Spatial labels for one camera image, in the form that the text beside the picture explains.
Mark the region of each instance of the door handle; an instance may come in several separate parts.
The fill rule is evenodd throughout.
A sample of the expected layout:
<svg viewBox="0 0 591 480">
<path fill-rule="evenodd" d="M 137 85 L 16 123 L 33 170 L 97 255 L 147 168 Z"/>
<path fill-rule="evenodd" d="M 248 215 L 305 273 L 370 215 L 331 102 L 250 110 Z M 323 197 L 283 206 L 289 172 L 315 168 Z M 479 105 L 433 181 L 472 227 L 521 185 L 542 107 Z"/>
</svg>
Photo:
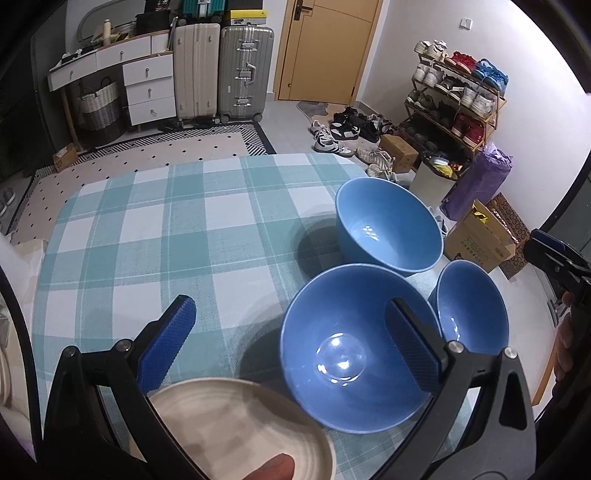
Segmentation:
<svg viewBox="0 0 591 480">
<path fill-rule="evenodd" d="M 297 0 L 295 3 L 295 11 L 294 11 L 294 20 L 298 21 L 300 19 L 301 11 L 306 10 L 307 12 L 312 12 L 314 10 L 312 7 L 304 7 L 304 0 Z"/>
</svg>

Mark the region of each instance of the blue bowl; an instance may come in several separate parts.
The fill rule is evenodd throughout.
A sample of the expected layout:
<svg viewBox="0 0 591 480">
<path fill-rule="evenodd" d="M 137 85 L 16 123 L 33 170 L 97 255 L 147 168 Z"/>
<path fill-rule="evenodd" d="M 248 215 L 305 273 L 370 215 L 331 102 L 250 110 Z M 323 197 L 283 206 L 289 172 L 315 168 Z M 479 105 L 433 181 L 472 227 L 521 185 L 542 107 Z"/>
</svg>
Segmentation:
<svg viewBox="0 0 591 480">
<path fill-rule="evenodd" d="M 386 329 L 384 312 L 393 297 L 403 298 L 439 331 L 421 294 L 402 276 L 375 265 L 334 267 L 291 301 L 280 340 L 285 380 L 302 408 L 327 427 L 381 432 L 428 399 Z"/>
<path fill-rule="evenodd" d="M 351 263 L 390 268 L 404 277 L 430 270 L 443 253 L 443 237 L 427 207 L 391 181 L 358 178 L 336 195 L 337 238 Z"/>
<path fill-rule="evenodd" d="M 447 342 L 458 340 L 474 353 L 498 355 L 509 342 L 503 297 L 488 274 L 468 260 L 441 271 L 429 302 Z"/>
</svg>

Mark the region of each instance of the purple bag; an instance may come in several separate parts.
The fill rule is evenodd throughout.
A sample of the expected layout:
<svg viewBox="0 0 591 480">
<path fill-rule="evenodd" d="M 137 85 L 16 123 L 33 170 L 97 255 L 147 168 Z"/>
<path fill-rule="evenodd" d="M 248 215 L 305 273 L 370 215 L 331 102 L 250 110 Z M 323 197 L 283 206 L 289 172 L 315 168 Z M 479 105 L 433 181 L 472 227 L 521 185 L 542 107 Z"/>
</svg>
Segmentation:
<svg viewBox="0 0 591 480">
<path fill-rule="evenodd" d="M 494 143 L 485 145 L 476 155 L 468 171 L 448 192 L 441 203 L 441 211 L 450 220 L 462 220 L 478 199 L 487 204 L 511 172 L 511 159 Z"/>
</svg>

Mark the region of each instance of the table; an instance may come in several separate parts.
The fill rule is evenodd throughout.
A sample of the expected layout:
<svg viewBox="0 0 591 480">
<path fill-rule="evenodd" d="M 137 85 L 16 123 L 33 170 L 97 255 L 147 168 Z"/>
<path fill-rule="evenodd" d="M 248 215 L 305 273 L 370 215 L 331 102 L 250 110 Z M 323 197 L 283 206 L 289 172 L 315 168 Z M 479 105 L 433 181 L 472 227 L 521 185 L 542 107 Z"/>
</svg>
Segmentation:
<svg viewBox="0 0 591 480">
<path fill-rule="evenodd" d="M 197 322 L 163 386 L 240 377 L 289 395 L 278 357 L 283 313 L 308 280 L 342 263 L 335 195 L 364 175 L 336 155 L 286 154 L 83 187 L 57 219 L 39 278 L 33 350 L 42 414 L 63 348 L 133 339 L 179 294 L 194 298 Z M 369 478 L 412 424 L 370 435 L 329 431 L 337 477 Z"/>
</svg>

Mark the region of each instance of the suitcase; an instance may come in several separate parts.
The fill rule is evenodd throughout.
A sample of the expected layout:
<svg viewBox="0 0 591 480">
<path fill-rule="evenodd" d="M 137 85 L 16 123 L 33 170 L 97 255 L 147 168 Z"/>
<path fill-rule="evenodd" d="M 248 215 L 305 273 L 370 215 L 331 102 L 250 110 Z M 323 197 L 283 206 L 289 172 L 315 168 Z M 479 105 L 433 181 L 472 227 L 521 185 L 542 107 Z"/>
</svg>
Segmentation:
<svg viewBox="0 0 591 480">
<path fill-rule="evenodd" d="M 174 30 L 174 96 L 181 120 L 217 113 L 219 40 L 218 24 Z"/>
<path fill-rule="evenodd" d="M 220 39 L 217 112 L 230 118 L 262 120 L 271 68 L 273 30 L 260 25 L 225 27 Z"/>
</svg>

